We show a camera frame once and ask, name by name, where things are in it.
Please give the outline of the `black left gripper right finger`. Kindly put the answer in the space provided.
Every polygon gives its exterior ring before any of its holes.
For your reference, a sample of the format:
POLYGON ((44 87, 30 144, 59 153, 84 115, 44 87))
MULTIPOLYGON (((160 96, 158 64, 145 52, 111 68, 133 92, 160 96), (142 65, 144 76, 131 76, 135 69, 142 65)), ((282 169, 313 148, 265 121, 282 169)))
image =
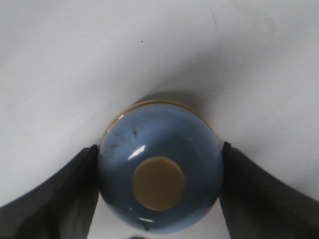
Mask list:
POLYGON ((232 239, 317 239, 319 203, 263 170, 237 148, 222 149, 219 196, 232 239))

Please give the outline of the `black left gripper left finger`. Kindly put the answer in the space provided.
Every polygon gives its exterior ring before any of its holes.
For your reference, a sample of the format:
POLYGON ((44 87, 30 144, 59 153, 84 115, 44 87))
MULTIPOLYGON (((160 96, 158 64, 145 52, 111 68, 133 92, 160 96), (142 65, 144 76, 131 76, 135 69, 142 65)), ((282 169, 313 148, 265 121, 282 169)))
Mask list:
POLYGON ((83 148, 48 180, 0 209, 2 239, 85 239, 95 213, 98 147, 83 148))

